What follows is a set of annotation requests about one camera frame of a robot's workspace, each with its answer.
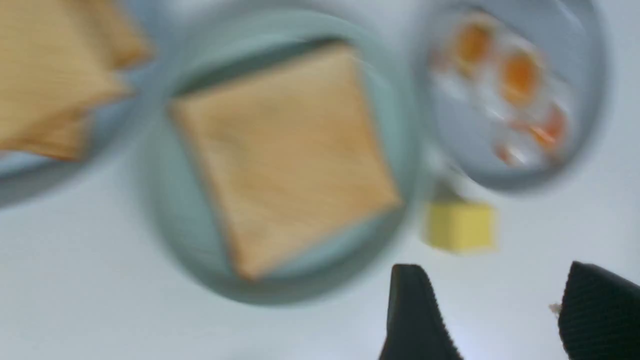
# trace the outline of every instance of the bread slice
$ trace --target bread slice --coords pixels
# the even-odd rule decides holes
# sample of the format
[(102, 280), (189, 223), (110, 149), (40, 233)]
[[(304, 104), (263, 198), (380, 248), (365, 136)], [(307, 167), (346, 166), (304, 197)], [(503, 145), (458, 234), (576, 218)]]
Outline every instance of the bread slice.
[(71, 1), (84, 5), (89, 16), (95, 21), (113, 67), (122, 69), (151, 59), (151, 45), (117, 0)]
[(64, 120), (61, 127), (45, 134), (28, 136), (12, 147), (13, 151), (25, 151), (63, 161), (82, 158), (89, 141), (90, 117), (74, 114)]
[(92, 51), (99, 57), (102, 64), (109, 69), (116, 69), (112, 64), (109, 42), (101, 30), (93, 6), (87, 0), (63, 0), (67, 11), (76, 20), (76, 26), (80, 34), (91, 45)]
[(349, 46), (328, 45), (175, 101), (245, 278), (401, 203), (357, 62)]
[(0, 33), (0, 148), (127, 91), (62, 0), (5, 0)]

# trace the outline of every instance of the white table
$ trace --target white table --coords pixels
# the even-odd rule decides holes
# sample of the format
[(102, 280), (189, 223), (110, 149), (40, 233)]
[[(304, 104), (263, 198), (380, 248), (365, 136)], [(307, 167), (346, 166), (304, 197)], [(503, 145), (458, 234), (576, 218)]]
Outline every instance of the white table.
[[(180, 1), (177, 19), (206, 2)], [(385, 26), (393, 44), (421, 20), (421, 3), (343, 1)], [(135, 201), (128, 146), (55, 191), (0, 210), (0, 359), (376, 359), (397, 262), (428, 271), (467, 359), (566, 359), (548, 305), (561, 300), (571, 262), (640, 282), (640, 2), (600, 7), (612, 91), (585, 161), (535, 194), (468, 187), (499, 211), (497, 252), (439, 252), (420, 242), (415, 223), (365, 273), (320, 299), (238, 304), (201, 287), (163, 252)]]

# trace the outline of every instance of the sliced egg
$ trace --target sliced egg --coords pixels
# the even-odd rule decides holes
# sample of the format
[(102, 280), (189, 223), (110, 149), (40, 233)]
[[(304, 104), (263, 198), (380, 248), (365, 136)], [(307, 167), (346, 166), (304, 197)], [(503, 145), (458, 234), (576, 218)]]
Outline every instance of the sliced egg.
[(543, 167), (544, 152), (526, 131), (496, 124), (493, 153), (501, 162), (514, 168)]
[(546, 123), (554, 106), (557, 106), (567, 118), (570, 118), (574, 107), (571, 87), (555, 74), (548, 72), (545, 74), (544, 91), (546, 93), (545, 101), (536, 107), (536, 111), (532, 112), (532, 116), (526, 118), (528, 124), (541, 126)]
[(552, 163), (562, 161), (569, 142), (573, 120), (573, 94), (571, 87), (557, 76), (548, 77), (552, 102), (544, 117), (529, 124), (529, 132)]
[(497, 24), (487, 13), (472, 12), (455, 32), (451, 56), (463, 78), (475, 81), (478, 69), (492, 55)]
[(513, 124), (543, 118), (549, 106), (546, 71), (534, 44), (504, 32), (496, 56), (486, 63), (477, 82), (482, 110), (491, 119)]
[(500, 22), (485, 12), (443, 16), (429, 52), (436, 86), (462, 101), (472, 100), (479, 69), (491, 56)]

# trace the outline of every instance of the plate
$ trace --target plate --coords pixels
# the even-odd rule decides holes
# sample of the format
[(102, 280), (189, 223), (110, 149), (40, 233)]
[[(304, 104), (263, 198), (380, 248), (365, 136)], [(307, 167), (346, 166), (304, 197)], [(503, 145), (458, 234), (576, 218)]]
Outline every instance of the plate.
[(161, 1), (122, 1), (129, 14), (153, 43), (156, 56), (154, 61), (122, 73), (126, 82), (136, 89), (135, 97), (103, 106), (95, 111), (92, 139), (86, 159), (71, 163), (25, 152), (3, 154), (0, 157), (0, 206), (34, 196), (68, 179), (108, 148), (113, 140), (132, 130), (130, 125), (135, 121), (129, 114), (139, 103), (141, 94), (145, 93), (149, 75), (157, 67), (164, 51), (163, 46), (167, 43), (167, 22), (163, 20), (162, 3)]
[[(473, 106), (430, 86), (435, 131), (448, 158), (472, 180), (487, 188), (517, 191), (532, 188), (564, 172), (596, 133), (606, 95), (607, 48), (595, 5), (588, 0), (464, 0), (437, 8), (426, 23), (452, 10), (483, 10), (537, 45), (550, 70), (572, 89), (573, 119), (559, 163), (544, 167), (509, 167), (495, 155), (491, 122), (480, 121)], [(422, 55), (427, 79), (427, 54)]]
[[(403, 220), (422, 204), (421, 111), (409, 69), (356, 24), (313, 10), (252, 11), (233, 18), (218, 14), (196, 26), (176, 51), (170, 89), (145, 108), (155, 121), (145, 147), (148, 210), (172, 254), (210, 289), (240, 302), (283, 304), (322, 294), (352, 278), (390, 245)], [(258, 282), (238, 277), (226, 257), (222, 224), (192, 167), (189, 151), (166, 112), (173, 94), (261, 69), (329, 40), (358, 49), (366, 94), (378, 137), (405, 205), (354, 224)]]

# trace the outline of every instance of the butter block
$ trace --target butter block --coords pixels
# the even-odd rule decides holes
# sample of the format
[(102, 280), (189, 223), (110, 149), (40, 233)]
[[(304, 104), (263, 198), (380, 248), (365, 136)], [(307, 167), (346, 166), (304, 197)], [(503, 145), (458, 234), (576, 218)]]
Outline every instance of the butter block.
[(495, 248), (495, 213), (489, 205), (460, 201), (429, 206), (429, 245), (450, 252)]

